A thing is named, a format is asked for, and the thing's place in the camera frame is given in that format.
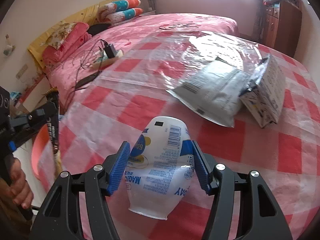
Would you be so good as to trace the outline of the person's left hand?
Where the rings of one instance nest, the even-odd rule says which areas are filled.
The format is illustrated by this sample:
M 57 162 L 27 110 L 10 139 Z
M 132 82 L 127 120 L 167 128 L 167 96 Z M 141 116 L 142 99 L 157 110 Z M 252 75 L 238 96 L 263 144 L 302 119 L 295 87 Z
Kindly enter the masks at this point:
M 13 157 L 9 174 L 11 185 L 8 186 L 6 183 L 1 183 L 1 197 L 6 197 L 17 206 L 29 209 L 34 195 L 26 181 L 25 172 L 21 168 L 21 162 L 15 157 Z

